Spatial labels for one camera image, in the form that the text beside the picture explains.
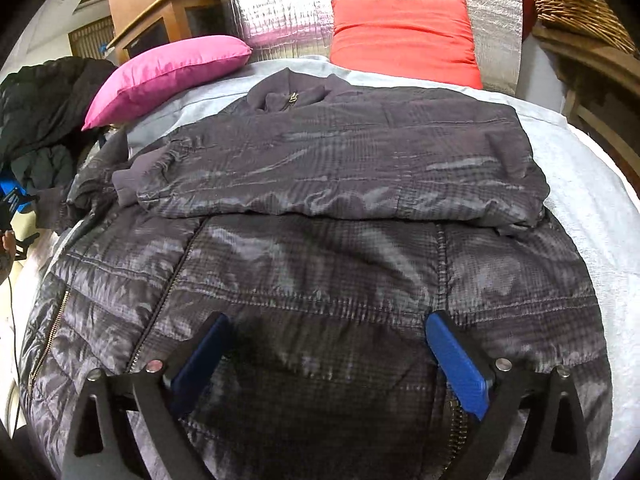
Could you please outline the person's left hand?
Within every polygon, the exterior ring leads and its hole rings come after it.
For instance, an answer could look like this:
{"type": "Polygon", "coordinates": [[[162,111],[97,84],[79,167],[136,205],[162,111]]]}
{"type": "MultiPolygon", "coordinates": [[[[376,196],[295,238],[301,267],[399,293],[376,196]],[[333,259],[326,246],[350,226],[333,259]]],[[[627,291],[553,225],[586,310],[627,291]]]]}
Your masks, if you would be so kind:
{"type": "Polygon", "coordinates": [[[0,283],[10,275],[16,256],[16,239],[13,231],[1,232],[0,283]]]}

